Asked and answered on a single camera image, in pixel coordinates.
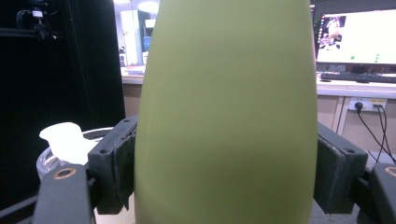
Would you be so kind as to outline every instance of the power outlet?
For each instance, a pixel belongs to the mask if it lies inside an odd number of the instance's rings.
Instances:
[[[387,99],[351,97],[348,109],[357,110],[355,107],[356,103],[363,104],[361,111],[378,111],[374,105],[382,105],[385,109],[385,106],[387,105]]]

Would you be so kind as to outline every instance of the outlet panel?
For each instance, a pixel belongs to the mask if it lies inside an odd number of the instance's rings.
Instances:
[[[351,97],[349,103],[349,110],[357,110],[355,107],[356,103],[362,103],[363,108],[361,111],[375,111],[377,112],[378,109],[374,107],[374,105],[382,105],[385,109],[387,105],[387,99],[377,99],[377,98],[361,98],[361,97]]]

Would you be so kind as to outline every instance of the green cylinder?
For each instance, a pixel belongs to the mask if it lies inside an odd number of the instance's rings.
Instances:
[[[308,223],[309,2],[162,0],[135,146],[137,224]]]

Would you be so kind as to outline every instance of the black keyboard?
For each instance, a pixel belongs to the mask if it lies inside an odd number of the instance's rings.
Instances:
[[[382,83],[396,83],[396,77],[382,77],[379,74],[356,74],[356,73],[322,73],[320,78],[323,80],[344,80],[356,81],[360,83],[382,82]]]

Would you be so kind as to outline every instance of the black plug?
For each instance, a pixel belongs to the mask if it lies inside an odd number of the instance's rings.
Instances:
[[[361,109],[363,108],[363,104],[361,102],[357,102],[355,104],[356,109],[358,110],[358,114],[361,112]]]

